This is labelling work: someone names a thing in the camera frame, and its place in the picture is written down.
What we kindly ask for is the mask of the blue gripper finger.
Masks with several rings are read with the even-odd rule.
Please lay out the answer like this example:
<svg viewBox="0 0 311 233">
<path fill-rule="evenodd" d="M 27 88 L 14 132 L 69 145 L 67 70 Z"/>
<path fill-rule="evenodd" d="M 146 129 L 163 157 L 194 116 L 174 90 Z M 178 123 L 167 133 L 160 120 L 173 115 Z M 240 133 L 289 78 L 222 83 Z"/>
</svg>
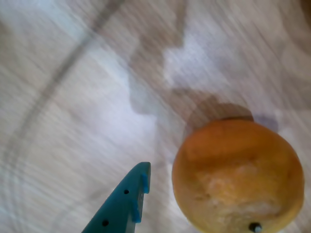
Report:
<svg viewBox="0 0 311 233">
<path fill-rule="evenodd" d="M 84 233 L 134 233 L 141 223 L 144 195 L 150 192 L 151 163 L 134 166 L 118 184 Z"/>
</svg>

